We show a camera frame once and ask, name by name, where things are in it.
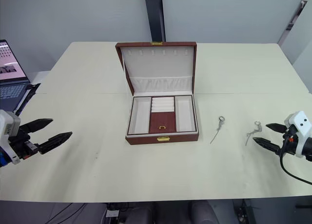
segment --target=laptop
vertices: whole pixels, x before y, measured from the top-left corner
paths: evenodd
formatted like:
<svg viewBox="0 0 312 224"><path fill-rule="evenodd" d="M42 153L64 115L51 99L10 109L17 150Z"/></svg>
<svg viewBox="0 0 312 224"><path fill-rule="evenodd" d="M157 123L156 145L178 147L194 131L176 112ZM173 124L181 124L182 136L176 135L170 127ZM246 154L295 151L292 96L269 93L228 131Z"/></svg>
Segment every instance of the laptop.
<svg viewBox="0 0 312 224"><path fill-rule="evenodd" d="M30 82L9 44L0 40L0 109L13 112L28 84Z"/></svg>

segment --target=brown leather jewelry box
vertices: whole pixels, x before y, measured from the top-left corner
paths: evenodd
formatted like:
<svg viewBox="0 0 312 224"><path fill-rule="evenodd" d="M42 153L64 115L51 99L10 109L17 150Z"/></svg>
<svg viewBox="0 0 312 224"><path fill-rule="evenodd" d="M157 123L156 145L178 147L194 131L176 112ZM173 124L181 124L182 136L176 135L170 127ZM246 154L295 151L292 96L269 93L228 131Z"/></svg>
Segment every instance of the brown leather jewelry box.
<svg viewBox="0 0 312 224"><path fill-rule="evenodd" d="M133 95L129 144L197 141L195 42L119 42Z"/></svg>

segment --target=cable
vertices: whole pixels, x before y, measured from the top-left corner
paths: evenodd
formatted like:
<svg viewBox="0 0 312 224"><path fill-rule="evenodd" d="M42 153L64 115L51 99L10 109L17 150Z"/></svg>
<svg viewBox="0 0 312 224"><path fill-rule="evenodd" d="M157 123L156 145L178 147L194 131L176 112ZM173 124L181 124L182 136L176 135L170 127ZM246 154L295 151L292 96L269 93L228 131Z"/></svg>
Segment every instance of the cable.
<svg viewBox="0 0 312 224"><path fill-rule="evenodd" d="M71 214L69 217L65 218L63 221L60 221L60 222L57 223L57 224L61 224L61 223L63 223L64 221L66 221L67 219L71 218L75 213L77 213L79 210L81 210L82 207L84 207L85 205L86 205L86 204L83 204L82 206L80 206L80 208L77 209L73 214Z"/></svg>
<svg viewBox="0 0 312 224"><path fill-rule="evenodd" d="M51 209L51 212L50 212L50 215L49 215L48 220L50 220L50 218L51 218L51 215L52 215L52 213L53 213L53 210L54 210L55 204L56 204L56 203L53 203L53 208Z"/></svg>
<svg viewBox="0 0 312 224"><path fill-rule="evenodd" d="M103 220L104 220L104 218L105 218L106 213L107 213L107 208L106 208L105 211L103 212L103 215L102 215L102 218L101 218L101 221L100 221L99 224L102 224L102 223L103 223Z"/></svg>
<svg viewBox="0 0 312 224"><path fill-rule="evenodd" d="M67 205L64 209L62 209L60 212L58 212L53 218L49 219L46 223L44 224L47 224L48 222L52 221L57 215L59 215L61 212L63 212L65 209L67 209L69 206L71 206L73 203L70 203L69 205Z"/></svg>
<svg viewBox="0 0 312 224"><path fill-rule="evenodd" d="M307 180L304 180L304 179L301 179L301 178L299 178L299 177L297 177L297 176L291 174L290 172L288 172L288 171L285 169L285 167L284 167L284 165L283 165L283 156L284 156L284 153L285 153L285 152L284 152L284 151L285 151L285 146L286 146L286 142L288 141L288 139L289 139L289 136L286 136L286 137L285 137L285 140L284 140L284 142L283 142L283 146L282 146L282 148L281 148L281 151L280 151L280 153L279 153L279 163L281 164L281 167L282 167L283 171L284 171L286 174L288 174L289 176L293 177L294 179L298 179L299 181L302 181L302 182L304 182L304 183L307 183L307 184L312 185L311 182L309 182L309 181L307 181Z"/></svg>
<svg viewBox="0 0 312 224"><path fill-rule="evenodd" d="M72 224L74 224L77 220L77 218L80 216L80 214L84 211L84 209L86 208L86 206L88 205L88 203L86 203L86 205L80 210L80 212L75 216L75 218L73 218L73 222Z"/></svg>

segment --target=jewelry box compartment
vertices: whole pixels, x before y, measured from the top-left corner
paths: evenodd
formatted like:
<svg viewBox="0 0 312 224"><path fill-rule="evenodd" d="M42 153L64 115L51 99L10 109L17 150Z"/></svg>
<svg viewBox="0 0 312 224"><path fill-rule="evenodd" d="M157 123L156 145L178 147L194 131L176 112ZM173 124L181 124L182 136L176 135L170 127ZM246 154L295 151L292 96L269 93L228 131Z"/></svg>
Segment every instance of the jewelry box compartment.
<svg viewBox="0 0 312 224"><path fill-rule="evenodd" d="M192 95L134 97L127 136L197 132Z"/></svg>

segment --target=gold clasp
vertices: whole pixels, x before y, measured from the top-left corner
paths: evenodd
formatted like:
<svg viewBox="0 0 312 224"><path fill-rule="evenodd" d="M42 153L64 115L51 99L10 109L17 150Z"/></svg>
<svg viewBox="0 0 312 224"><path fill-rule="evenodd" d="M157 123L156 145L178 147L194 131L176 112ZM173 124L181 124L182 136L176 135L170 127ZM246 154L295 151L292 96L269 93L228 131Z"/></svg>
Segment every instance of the gold clasp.
<svg viewBox="0 0 312 224"><path fill-rule="evenodd" d="M151 45L162 46L162 42L151 42Z"/></svg>
<svg viewBox="0 0 312 224"><path fill-rule="evenodd" d="M161 136L157 138L158 141L169 141L170 137L169 136Z"/></svg>

